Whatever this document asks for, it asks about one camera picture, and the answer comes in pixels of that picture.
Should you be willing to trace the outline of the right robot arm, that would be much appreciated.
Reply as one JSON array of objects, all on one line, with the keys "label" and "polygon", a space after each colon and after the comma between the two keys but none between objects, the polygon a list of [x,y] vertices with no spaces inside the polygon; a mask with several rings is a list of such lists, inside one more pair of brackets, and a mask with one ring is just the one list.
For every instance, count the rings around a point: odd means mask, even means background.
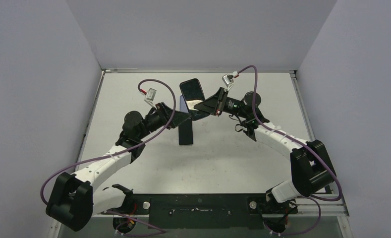
[{"label": "right robot arm", "polygon": [[196,99],[186,100],[193,120],[228,113],[236,117],[246,136],[269,146],[290,161],[291,178],[269,189],[265,195],[266,208],[276,213],[288,201],[300,196],[310,197],[331,184],[336,174],[323,142],[306,141],[282,131],[262,116],[258,108],[260,103],[260,95],[253,91],[237,100],[229,97],[222,87],[207,99],[200,94]]}]

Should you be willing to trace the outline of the black phone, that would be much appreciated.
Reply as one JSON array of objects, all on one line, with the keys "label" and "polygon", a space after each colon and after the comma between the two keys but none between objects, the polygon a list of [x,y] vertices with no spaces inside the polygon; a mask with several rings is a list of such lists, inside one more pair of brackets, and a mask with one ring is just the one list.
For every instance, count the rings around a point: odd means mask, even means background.
[{"label": "black phone", "polygon": [[181,82],[179,88],[193,121],[204,119],[210,115],[195,108],[196,104],[205,100],[200,81],[197,78]]},{"label": "black phone", "polygon": [[194,138],[192,120],[188,119],[178,127],[178,144],[179,146],[190,146],[193,145],[193,143]]}]

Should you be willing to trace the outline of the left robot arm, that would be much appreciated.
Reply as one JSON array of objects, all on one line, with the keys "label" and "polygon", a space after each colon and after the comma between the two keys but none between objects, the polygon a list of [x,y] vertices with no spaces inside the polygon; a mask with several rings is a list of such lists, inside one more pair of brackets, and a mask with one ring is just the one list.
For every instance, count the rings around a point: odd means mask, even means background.
[{"label": "left robot arm", "polygon": [[57,176],[46,206],[46,214],[73,231],[86,226],[92,216],[110,209],[128,213],[133,207],[133,191],[113,184],[97,189],[123,167],[133,163],[145,148],[143,139],[155,131],[173,129],[190,120],[189,113],[174,111],[165,103],[158,103],[143,117],[130,111],[124,117],[122,132],[111,149],[72,174]]}]

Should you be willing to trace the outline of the lavender phone case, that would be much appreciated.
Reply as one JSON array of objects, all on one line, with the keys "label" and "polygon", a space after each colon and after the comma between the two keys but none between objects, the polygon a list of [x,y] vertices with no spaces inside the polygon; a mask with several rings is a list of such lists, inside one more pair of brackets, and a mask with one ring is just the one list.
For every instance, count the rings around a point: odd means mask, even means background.
[{"label": "lavender phone case", "polygon": [[186,105],[186,101],[182,95],[180,96],[179,99],[179,111],[183,113],[189,113],[188,107]]}]

